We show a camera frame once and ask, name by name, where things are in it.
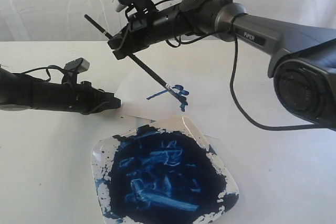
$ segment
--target square plate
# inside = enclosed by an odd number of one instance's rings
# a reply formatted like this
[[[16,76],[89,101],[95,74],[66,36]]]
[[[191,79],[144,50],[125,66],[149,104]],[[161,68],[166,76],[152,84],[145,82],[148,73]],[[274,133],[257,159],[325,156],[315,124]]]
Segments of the square plate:
[[[222,160],[185,116],[100,141],[92,171],[106,224],[208,224],[239,196]]]

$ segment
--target paper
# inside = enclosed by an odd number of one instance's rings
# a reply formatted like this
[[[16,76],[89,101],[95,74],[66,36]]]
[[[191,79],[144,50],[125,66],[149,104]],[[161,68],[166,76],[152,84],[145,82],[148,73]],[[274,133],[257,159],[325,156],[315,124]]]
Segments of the paper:
[[[185,112],[180,102],[165,93],[151,100],[146,98],[164,88],[141,69],[134,70],[120,85],[116,97],[122,101],[122,113],[150,120],[162,120],[173,115],[188,116],[203,134],[220,138],[227,121],[230,95],[223,80],[194,76],[181,71],[155,69],[168,84],[180,84],[189,91]]]

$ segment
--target robotic arm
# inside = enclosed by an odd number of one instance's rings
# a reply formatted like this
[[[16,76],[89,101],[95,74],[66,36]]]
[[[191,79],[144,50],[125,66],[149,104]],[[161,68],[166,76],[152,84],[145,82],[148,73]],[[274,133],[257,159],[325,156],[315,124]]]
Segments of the robotic arm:
[[[239,38],[270,55],[268,77],[290,113],[317,127],[336,128],[336,30],[248,15],[233,0],[182,0],[161,11],[156,6],[162,2],[117,1],[118,11],[128,8],[129,21],[118,34],[107,36],[118,60],[164,40],[178,47],[209,35],[226,42]],[[137,12],[129,16],[134,8]],[[199,38],[183,42],[181,35]],[[167,41],[172,38],[178,45]]]

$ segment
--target blue paint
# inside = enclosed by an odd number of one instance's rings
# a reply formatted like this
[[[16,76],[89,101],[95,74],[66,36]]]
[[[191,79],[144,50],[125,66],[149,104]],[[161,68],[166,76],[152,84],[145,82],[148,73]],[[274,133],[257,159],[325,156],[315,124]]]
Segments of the blue paint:
[[[187,103],[187,98],[184,97],[184,96],[189,95],[189,91],[184,90],[184,87],[182,85],[179,85],[179,84],[175,85],[172,89],[177,89],[179,91],[178,94],[172,93],[172,92],[171,92],[171,94],[181,102],[181,106],[180,106],[181,111],[185,112],[185,107],[188,105],[188,103]],[[151,100],[152,98],[158,97],[159,95],[162,95],[166,92],[168,92],[168,90],[163,90],[163,91],[161,91],[159,93],[156,93],[156,94],[154,94],[150,97],[147,97],[147,100]]]
[[[158,131],[148,125],[136,136],[114,136],[122,141],[114,156],[108,186],[112,212],[144,224],[189,224],[198,217],[229,210],[237,195],[218,194],[225,190],[225,176],[217,174],[208,153],[181,132]]]

